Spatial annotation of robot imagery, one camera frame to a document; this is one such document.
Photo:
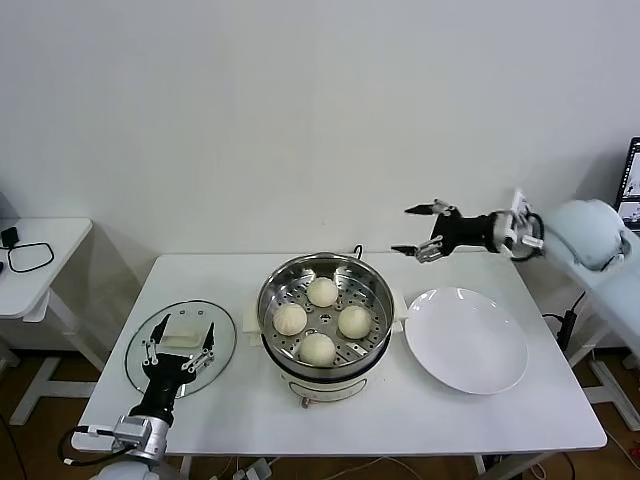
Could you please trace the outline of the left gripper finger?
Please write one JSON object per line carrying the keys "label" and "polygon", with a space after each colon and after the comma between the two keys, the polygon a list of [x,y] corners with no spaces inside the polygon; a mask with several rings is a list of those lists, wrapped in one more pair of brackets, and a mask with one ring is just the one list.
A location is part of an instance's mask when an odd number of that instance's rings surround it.
{"label": "left gripper finger", "polygon": [[141,365],[143,367],[158,366],[168,358],[166,353],[158,352],[157,347],[163,338],[170,317],[170,313],[166,314],[153,328],[150,337],[142,340],[141,345],[143,347],[144,358]]}
{"label": "left gripper finger", "polygon": [[208,364],[215,358],[214,333],[215,324],[211,323],[204,337],[200,352],[194,358],[188,360],[181,366],[182,371],[187,371],[190,374],[196,374],[199,370],[207,367]]}

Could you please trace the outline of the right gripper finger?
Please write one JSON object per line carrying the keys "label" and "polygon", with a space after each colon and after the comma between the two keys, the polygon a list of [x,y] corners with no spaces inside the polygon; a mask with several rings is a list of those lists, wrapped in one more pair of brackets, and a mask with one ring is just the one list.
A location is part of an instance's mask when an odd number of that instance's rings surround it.
{"label": "right gripper finger", "polygon": [[450,216],[452,214],[454,215],[459,214],[459,211],[455,206],[450,205],[447,202],[444,202],[439,199],[435,199],[432,203],[418,204],[416,206],[407,208],[404,210],[404,212],[410,215],[424,215],[424,216],[431,216],[431,215]]}
{"label": "right gripper finger", "polygon": [[418,245],[394,245],[391,250],[416,260],[438,260],[443,257],[442,246],[443,237],[438,235],[428,241]]}

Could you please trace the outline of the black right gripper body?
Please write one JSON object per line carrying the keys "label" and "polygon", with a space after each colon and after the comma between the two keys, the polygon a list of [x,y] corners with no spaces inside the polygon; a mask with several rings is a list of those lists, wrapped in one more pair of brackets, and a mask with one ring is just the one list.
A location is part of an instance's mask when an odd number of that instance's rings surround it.
{"label": "black right gripper body", "polygon": [[440,237],[442,249],[459,246],[479,246],[494,249],[495,214],[464,217],[459,212],[440,214],[432,230],[431,238]]}

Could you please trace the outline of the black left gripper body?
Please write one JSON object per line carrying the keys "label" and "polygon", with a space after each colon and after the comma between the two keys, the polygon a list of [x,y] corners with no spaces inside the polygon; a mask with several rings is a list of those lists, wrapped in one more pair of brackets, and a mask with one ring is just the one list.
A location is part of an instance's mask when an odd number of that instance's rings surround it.
{"label": "black left gripper body", "polygon": [[157,364],[143,366],[149,382],[141,402],[130,411],[130,416],[146,416],[160,420],[173,420],[173,410],[178,390],[195,381],[195,373],[182,366],[189,358],[159,353]]}

